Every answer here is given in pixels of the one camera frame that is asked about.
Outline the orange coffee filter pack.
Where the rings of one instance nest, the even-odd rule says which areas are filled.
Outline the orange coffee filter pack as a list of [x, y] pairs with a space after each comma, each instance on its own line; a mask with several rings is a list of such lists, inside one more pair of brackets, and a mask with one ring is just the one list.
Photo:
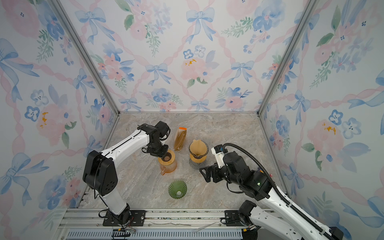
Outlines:
[[175, 151], [182, 150], [186, 136], [187, 136], [187, 128], [179, 127], [175, 135], [175, 142], [174, 142]]

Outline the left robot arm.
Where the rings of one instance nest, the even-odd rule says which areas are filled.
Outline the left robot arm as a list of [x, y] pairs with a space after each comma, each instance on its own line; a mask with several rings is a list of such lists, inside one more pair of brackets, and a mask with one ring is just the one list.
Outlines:
[[162, 121], [155, 126], [142, 124], [131, 135], [112, 147], [88, 153], [83, 181], [94, 190], [96, 198], [102, 199], [114, 223], [125, 227], [132, 219], [129, 204], [116, 189], [118, 167], [138, 150], [152, 157], [165, 157], [169, 146], [165, 145], [164, 141], [170, 132], [169, 126]]

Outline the wooden ring dripper holder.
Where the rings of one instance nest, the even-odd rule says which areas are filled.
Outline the wooden ring dripper holder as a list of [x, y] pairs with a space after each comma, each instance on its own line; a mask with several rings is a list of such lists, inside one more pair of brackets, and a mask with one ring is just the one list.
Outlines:
[[207, 158], [207, 154], [203, 154], [203, 155], [195, 155], [193, 153], [190, 153], [190, 160], [193, 162], [193, 163], [196, 163], [196, 164], [201, 164], [203, 163]]

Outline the grey glass carafe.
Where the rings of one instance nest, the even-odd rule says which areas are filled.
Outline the grey glass carafe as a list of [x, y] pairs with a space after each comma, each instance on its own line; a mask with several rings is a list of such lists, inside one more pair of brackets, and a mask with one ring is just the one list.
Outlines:
[[196, 163], [196, 162], [194, 162], [192, 160], [189, 160], [189, 165], [194, 170], [199, 170], [200, 168], [204, 168], [207, 165], [207, 162], [204, 161], [204, 162], [201, 162], [201, 163]]

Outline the green glass dripper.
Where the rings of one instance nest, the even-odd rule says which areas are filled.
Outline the green glass dripper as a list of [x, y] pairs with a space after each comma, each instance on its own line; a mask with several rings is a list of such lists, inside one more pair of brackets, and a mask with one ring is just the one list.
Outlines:
[[168, 191], [171, 198], [181, 199], [186, 195], [188, 191], [188, 187], [184, 181], [178, 180], [178, 181], [173, 181], [169, 185]]

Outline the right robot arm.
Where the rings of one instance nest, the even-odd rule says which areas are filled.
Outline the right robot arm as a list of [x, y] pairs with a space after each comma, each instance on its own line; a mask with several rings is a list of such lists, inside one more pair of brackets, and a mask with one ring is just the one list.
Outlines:
[[238, 210], [247, 230], [264, 228], [285, 240], [341, 240], [344, 233], [311, 217], [270, 180], [265, 171], [251, 170], [236, 152], [214, 152], [216, 163], [200, 168], [206, 182], [239, 186], [239, 192], [252, 198]]

